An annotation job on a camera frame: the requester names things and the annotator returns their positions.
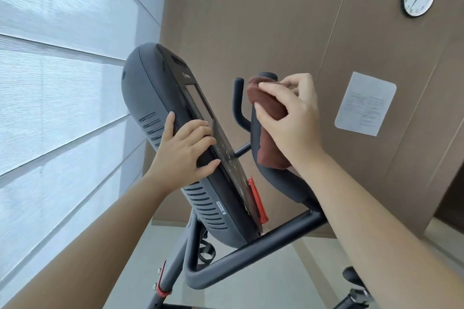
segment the display screen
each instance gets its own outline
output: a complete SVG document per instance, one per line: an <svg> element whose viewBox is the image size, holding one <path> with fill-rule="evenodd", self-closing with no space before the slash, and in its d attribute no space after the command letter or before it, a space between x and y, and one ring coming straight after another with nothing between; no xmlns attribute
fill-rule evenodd
<svg viewBox="0 0 464 309"><path fill-rule="evenodd" d="M234 150L232 149L229 140L225 136L221 126L213 119L212 114L209 112L200 96L200 93L196 89L196 85L190 84L186 87L198 108L199 112L197 112L197 114L200 114L201 117L208 122L208 126L212 129L212 135L217 140L217 144L212 146L212 148L216 152L217 157L222 160L222 164L229 173L232 182L244 200L245 206L249 206L250 203L254 203L254 201L251 200L252 196L249 193L247 176L245 175L238 159L235 158Z"/></svg>

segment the red clip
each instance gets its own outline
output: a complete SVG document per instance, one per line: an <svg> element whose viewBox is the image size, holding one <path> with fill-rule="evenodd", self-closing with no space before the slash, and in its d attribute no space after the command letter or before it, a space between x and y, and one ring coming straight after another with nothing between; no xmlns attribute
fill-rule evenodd
<svg viewBox="0 0 464 309"><path fill-rule="evenodd" d="M164 265L166 265L166 260L164 261L163 266L161 267L161 272L159 273L159 278L158 278L158 284L156 285L156 292L158 292L158 295L161 298L166 298L168 295L170 295L173 292L172 289L170 292L164 292L160 287L161 277L163 276L163 271L164 271Z"/></svg>
<svg viewBox="0 0 464 309"><path fill-rule="evenodd" d="M261 201L261 198L259 197L258 189L256 189L256 185L255 185L255 182L253 181L253 177L251 177L248 180L248 184L252 188L253 197L255 197L256 206L258 207L259 221L261 222L261 224L265 224L266 222L269 221L269 219L267 218L266 211L264 210L263 202Z"/></svg>

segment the printed paper notice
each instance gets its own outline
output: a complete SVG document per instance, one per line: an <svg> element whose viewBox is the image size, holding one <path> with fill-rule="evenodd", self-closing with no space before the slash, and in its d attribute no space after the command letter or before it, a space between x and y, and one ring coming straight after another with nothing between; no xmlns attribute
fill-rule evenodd
<svg viewBox="0 0 464 309"><path fill-rule="evenodd" d="M377 136L395 92L394 83L353 72L335 126Z"/></svg>

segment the beige wall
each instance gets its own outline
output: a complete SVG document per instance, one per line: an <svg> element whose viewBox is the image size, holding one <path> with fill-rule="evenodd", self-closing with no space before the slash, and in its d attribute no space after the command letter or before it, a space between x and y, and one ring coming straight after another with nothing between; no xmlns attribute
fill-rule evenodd
<svg viewBox="0 0 464 309"><path fill-rule="evenodd" d="M188 63L234 147L249 140L232 118L235 77L311 72L326 150L411 230L425 230L464 160L463 0L436 0L416 19L400 0L165 1L161 42ZM377 137L334 126L353 71L397 85ZM250 154L241 162L270 228L304 210L260 176ZM168 203L155 217L188 218L180 192Z"/></svg>

